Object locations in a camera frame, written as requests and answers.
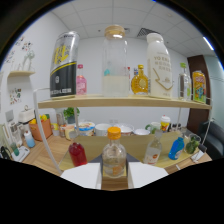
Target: bottle label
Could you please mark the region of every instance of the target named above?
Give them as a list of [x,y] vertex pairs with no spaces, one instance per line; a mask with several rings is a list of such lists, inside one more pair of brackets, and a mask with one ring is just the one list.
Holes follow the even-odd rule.
[[159,159],[159,155],[160,155],[160,150],[149,147],[145,155],[144,163],[147,163],[149,165],[155,165]]
[[58,124],[57,123],[51,123],[51,129],[57,131],[59,130]]

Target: white shelf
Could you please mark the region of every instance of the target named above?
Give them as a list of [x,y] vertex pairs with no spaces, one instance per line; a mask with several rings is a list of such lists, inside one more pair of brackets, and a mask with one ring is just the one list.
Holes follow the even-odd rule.
[[30,76],[34,73],[33,71],[11,71],[8,77]]

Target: pink bottle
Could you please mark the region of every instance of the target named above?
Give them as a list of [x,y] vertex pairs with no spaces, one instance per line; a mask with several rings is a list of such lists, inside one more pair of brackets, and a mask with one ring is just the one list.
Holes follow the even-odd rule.
[[83,76],[83,65],[79,64],[76,76],[76,95],[85,95],[87,89],[87,82]]

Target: glass jar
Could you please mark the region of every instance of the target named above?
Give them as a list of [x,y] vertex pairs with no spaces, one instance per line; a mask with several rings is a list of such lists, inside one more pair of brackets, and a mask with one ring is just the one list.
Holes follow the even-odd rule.
[[105,29],[102,63],[102,94],[105,97],[127,97],[129,76],[126,67],[127,41],[122,26]]
[[120,144],[121,129],[110,127],[107,129],[107,144],[102,152],[104,172],[111,178],[118,178],[124,174],[126,165],[126,149]]

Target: small jar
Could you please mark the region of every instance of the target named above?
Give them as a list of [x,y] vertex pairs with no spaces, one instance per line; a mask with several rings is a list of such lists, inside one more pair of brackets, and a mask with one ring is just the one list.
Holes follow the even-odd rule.
[[121,129],[110,127],[107,133],[109,144],[102,152],[103,169],[107,176],[118,178],[124,174],[127,153],[125,147],[120,144]]

